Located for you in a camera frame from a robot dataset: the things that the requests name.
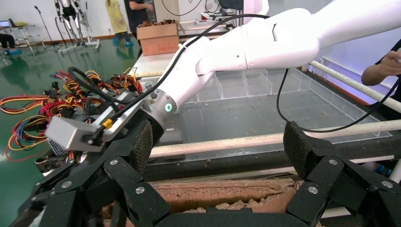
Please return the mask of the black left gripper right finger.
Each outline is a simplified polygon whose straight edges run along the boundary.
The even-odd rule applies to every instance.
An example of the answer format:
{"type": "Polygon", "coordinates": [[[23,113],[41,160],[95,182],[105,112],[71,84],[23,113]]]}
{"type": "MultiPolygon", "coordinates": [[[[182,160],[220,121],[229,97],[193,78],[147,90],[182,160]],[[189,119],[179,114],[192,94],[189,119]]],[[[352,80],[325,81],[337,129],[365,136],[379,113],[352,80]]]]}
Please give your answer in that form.
{"type": "Polygon", "coordinates": [[[395,181],[343,158],[334,144],[306,135],[293,121],[285,126],[283,144],[303,180],[288,214],[313,227],[334,201],[361,215],[365,227],[400,226],[401,188],[395,181]]]}

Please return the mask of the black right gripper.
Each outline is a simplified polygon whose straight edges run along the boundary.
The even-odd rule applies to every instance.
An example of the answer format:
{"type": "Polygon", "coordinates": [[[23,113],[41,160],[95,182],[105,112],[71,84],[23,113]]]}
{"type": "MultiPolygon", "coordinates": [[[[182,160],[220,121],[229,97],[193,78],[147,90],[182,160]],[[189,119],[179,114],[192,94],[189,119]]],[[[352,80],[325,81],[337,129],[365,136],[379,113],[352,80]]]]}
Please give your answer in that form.
{"type": "Polygon", "coordinates": [[[106,141],[106,132],[103,133],[103,142],[107,145],[114,142],[125,142],[128,144],[155,145],[164,134],[163,127],[148,113],[135,113],[129,120],[122,124],[117,133],[106,141]]]}

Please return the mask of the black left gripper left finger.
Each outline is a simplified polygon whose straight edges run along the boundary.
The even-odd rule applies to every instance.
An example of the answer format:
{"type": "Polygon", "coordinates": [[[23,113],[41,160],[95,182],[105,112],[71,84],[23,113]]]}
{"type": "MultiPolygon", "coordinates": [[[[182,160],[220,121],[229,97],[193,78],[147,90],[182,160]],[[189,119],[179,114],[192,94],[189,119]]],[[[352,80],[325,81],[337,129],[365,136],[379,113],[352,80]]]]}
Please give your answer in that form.
{"type": "Polygon", "coordinates": [[[94,163],[55,186],[58,195],[72,192],[87,214],[116,202],[136,227],[154,227],[170,214],[170,205],[142,174],[153,145],[112,142],[94,163]]]}

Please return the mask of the operator bare hand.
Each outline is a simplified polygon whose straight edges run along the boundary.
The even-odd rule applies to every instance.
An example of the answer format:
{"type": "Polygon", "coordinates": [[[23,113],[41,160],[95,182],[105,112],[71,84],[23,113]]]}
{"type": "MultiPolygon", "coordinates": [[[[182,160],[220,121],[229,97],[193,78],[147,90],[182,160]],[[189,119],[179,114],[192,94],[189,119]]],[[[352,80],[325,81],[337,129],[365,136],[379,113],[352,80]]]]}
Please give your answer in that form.
{"type": "Polygon", "coordinates": [[[381,69],[386,76],[397,76],[401,73],[401,63],[399,59],[401,54],[395,51],[389,51],[382,59],[381,69]]]}

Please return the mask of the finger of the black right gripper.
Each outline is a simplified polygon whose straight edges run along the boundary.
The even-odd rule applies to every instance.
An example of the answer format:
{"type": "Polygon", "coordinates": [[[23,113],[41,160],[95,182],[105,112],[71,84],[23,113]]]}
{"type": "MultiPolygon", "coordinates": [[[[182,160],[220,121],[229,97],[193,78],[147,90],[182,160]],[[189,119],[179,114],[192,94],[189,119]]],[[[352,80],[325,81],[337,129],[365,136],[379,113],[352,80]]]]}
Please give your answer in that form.
{"type": "Polygon", "coordinates": [[[30,197],[18,208],[17,217],[11,223],[12,227],[29,227],[32,225],[40,213],[44,211],[45,206],[51,196],[55,194],[54,190],[36,190],[30,197]]]}
{"type": "Polygon", "coordinates": [[[35,193],[42,193],[54,188],[55,185],[70,173],[70,171],[77,166],[78,163],[74,160],[64,163],[60,167],[52,170],[41,181],[35,184],[35,193]]]}

